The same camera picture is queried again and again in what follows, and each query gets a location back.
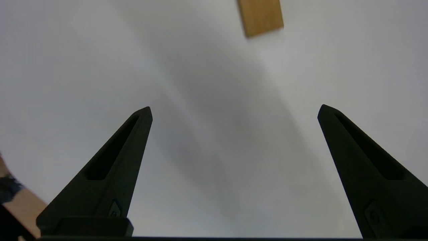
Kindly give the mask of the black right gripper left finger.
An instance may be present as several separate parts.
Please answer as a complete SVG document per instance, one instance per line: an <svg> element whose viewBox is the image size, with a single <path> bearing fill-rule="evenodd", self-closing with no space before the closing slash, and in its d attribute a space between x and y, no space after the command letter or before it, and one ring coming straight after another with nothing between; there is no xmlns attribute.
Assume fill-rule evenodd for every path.
<svg viewBox="0 0 428 241"><path fill-rule="evenodd" d="M42 236L132 236L127 218L153 118L134 112L37 217Z"/></svg>

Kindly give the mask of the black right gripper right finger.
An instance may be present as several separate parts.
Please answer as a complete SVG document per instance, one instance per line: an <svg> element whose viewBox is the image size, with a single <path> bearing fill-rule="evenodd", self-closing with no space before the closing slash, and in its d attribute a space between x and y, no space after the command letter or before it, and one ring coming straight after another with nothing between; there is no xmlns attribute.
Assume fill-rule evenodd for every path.
<svg viewBox="0 0 428 241"><path fill-rule="evenodd" d="M317 118L362 237L426 239L427 186L337 109Z"/></svg>

